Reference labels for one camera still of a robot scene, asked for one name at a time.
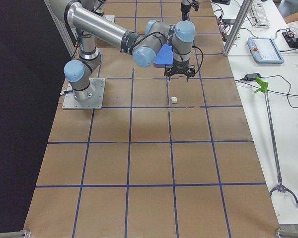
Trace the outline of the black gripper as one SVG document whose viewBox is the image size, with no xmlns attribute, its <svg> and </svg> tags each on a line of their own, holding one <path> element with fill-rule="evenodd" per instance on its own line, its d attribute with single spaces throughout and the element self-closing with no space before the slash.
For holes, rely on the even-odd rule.
<svg viewBox="0 0 298 238">
<path fill-rule="evenodd" d="M 190 77 L 195 75 L 194 65 L 183 66 L 183 65 L 166 65 L 164 70 L 164 76 L 168 77 L 168 81 L 171 81 L 171 76 L 175 74 L 184 74 L 186 75 L 186 82 L 189 81 Z"/>
<path fill-rule="evenodd" d="M 188 13 L 191 8 L 194 8 L 195 11 L 199 10 L 199 2 L 198 1 L 182 1 L 181 2 L 181 13 L 182 13 L 182 21 L 188 20 Z"/>
</svg>

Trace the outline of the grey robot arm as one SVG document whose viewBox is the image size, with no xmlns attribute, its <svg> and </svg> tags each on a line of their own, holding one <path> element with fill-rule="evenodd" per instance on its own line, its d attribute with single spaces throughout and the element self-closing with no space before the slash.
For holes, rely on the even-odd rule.
<svg viewBox="0 0 298 238">
<path fill-rule="evenodd" d="M 189 63 L 195 37 L 195 25 L 188 20 L 191 8 L 198 11 L 198 1 L 183 0 L 181 2 L 181 21 L 170 27 L 170 39 L 167 42 L 171 45 L 173 62 L 171 65 L 167 65 L 164 71 L 164 76 L 169 80 L 175 74 L 183 74 L 187 80 L 196 74 L 195 66 Z"/>
<path fill-rule="evenodd" d="M 165 67 L 164 75 L 171 77 L 184 74 L 195 75 L 195 68 L 189 65 L 195 25 L 183 17 L 176 24 L 167 24 L 150 20 L 145 29 L 145 36 L 126 29 L 107 20 L 103 16 L 102 0 L 51 0 L 49 5 L 53 14 L 64 24 L 75 28 L 79 43 L 79 58 L 72 59 L 64 67 L 64 74 L 69 81 L 73 98 L 78 102 L 91 99 L 96 87 L 89 77 L 100 65 L 101 55 L 95 44 L 98 38 L 122 53 L 129 54 L 140 67 L 148 67 L 155 60 L 164 44 L 170 45 L 173 60 Z"/>
</svg>

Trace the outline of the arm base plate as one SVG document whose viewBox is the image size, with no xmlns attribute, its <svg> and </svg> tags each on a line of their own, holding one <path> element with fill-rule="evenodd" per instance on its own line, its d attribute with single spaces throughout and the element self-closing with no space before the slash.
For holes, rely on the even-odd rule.
<svg viewBox="0 0 298 238">
<path fill-rule="evenodd" d="M 83 91 L 75 91 L 68 83 L 68 90 L 64 97 L 64 110 L 102 109 L 106 78 L 90 77 L 90 85 Z"/>
</svg>

